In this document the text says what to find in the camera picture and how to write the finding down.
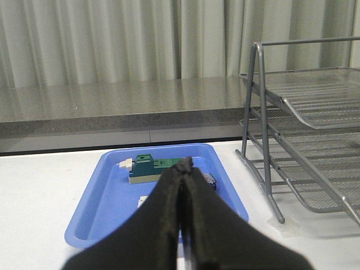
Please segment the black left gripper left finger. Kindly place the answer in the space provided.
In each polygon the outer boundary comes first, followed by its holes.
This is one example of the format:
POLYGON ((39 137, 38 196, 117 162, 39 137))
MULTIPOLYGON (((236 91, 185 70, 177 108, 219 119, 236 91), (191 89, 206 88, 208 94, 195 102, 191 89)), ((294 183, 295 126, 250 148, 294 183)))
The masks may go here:
POLYGON ((180 189, 180 170, 164 170, 152 193, 124 224, 71 257, 63 269, 176 269, 180 189))

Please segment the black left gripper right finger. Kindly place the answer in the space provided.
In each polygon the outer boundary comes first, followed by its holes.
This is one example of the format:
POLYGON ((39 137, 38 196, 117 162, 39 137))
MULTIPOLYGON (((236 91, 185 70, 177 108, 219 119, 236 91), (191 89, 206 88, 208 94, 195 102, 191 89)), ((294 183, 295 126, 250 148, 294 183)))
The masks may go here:
POLYGON ((182 237, 189 269, 312 269, 301 254, 263 235, 211 188, 192 158, 180 161, 182 237))

